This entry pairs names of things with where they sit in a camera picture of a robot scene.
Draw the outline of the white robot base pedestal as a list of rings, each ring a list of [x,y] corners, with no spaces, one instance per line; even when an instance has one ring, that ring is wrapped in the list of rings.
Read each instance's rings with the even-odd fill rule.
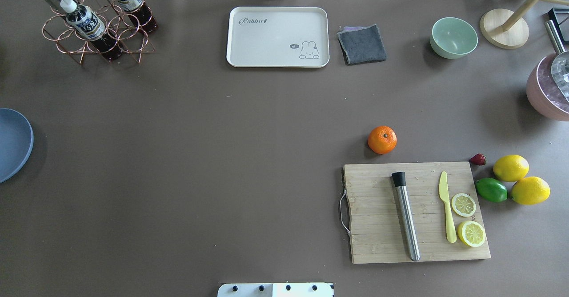
[[[325,282],[226,283],[218,297],[333,297],[335,288]]]

